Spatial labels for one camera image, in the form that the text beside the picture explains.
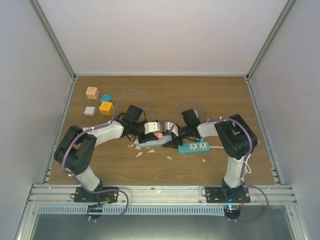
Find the light blue power strip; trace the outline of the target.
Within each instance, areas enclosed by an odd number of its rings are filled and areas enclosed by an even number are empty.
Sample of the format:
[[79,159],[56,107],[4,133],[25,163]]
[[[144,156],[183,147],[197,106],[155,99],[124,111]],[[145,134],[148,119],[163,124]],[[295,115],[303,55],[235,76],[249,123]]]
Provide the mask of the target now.
[[165,135],[162,137],[161,140],[151,140],[145,143],[139,143],[138,146],[140,148],[158,147],[170,142],[171,140],[172,140],[172,137],[170,135]]

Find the pink small plug charger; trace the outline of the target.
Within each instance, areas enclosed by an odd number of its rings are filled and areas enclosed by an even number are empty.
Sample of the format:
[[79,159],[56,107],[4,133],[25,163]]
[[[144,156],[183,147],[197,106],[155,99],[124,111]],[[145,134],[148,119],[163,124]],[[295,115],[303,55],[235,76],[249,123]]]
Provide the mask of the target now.
[[162,138],[163,138],[163,134],[162,133],[155,133],[154,135],[158,138],[159,141],[161,141]]

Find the teal power strip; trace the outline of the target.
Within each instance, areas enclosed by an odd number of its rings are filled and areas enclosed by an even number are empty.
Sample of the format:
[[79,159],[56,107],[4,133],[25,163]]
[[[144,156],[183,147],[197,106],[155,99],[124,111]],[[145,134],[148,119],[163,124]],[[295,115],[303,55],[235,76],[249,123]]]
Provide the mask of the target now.
[[210,145],[207,141],[188,142],[178,146],[178,152],[180,154],[207,153],[209,151],[210,151]]

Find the yellow cube socket adapter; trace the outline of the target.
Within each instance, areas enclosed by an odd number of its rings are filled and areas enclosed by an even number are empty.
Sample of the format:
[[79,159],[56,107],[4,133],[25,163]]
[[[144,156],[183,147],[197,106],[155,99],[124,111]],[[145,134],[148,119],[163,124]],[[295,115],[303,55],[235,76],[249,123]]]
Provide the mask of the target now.
[[114,104],[109,101],[103,101],[99,107],[99,111],[104,116],[112,116],[114,112]]

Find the blue square plug adapter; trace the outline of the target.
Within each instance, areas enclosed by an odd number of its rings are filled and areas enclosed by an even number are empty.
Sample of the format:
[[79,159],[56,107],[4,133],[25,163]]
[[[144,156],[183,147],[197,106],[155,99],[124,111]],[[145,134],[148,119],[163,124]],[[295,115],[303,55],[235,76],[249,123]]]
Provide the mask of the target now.
[[102,102],[112,102],[112,97],[108,94],[104,94],[100,100],[99,100],[100,103]]

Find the white 66W USB charger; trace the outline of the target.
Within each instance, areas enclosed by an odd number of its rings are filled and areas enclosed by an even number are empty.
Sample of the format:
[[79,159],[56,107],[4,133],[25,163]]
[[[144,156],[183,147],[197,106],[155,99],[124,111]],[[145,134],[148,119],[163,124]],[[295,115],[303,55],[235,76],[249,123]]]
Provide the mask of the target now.
[[87,106],[84,110],[84,115],[85,116],[90,116],[93,117],[96,115],[96,107],[94,106]]

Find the peach cube plug adapter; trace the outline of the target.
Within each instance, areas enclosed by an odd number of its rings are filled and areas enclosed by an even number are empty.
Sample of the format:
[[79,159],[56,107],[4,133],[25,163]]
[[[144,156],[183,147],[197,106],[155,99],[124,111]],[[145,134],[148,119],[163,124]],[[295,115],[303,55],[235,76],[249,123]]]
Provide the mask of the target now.
[[97,100],[100,92],[97,87],[88,86],[85,95],[89,100]]

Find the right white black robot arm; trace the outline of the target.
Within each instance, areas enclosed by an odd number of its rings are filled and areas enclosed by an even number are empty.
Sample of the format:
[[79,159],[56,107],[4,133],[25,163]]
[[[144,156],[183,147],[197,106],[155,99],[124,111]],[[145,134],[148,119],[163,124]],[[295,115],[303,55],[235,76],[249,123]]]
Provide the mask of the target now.
[[194,109],[188,109],[181,115],[186,124],[184,127],[179,127],[175,122],[164,123],[164,129],[170,132],[172,137],[164,147],[178,149],[183,145],[183,140],[189,137],[219,137],[228,156],[227,170],[221,182],[220,192],[223,200],[228,203],[234,202],[246,191],[245,175],[252,173],[248,160],[258,145],[257,136],[239,114],[203,122],[199,120]]

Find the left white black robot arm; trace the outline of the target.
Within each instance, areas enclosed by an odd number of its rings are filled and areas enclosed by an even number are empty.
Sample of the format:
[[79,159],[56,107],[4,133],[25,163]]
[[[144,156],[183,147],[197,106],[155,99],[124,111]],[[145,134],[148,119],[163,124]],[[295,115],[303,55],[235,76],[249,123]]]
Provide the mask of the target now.
[[80,183],[90,201],[98,202],[103,197],[103,183],[90,167],[95,147],[129,136],[140,144],[159,139],[156,133],[161,131],[161,124],[156,119],[140,121],[144,114],[141,108],[130,105],[126,112],[104,124],[87,128],[73,125],[67,130],[55,150],[54,160],[61,165],[63,172]]

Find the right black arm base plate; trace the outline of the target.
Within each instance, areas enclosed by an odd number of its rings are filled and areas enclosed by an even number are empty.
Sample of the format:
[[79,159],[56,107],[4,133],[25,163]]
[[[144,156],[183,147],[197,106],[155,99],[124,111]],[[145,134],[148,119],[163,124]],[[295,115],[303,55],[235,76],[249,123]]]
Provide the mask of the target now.
[[249,191],[242,191],[235,196],[225,197],[221,186],[204,186],[200,194],[206,198],[207,203],[241,204],[250,203]]

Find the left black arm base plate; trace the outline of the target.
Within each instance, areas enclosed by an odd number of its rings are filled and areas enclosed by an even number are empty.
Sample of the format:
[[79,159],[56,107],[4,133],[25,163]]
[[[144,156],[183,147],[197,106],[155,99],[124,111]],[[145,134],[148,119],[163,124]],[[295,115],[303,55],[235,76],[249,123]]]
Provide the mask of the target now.
[[70,194],[70,198],[75,203],[113,204],[118,201],[118,187],[99,186],[96,190],[98,192],[108,190],[108,192],[90,193],[79,186],[76,188],[75,193]]

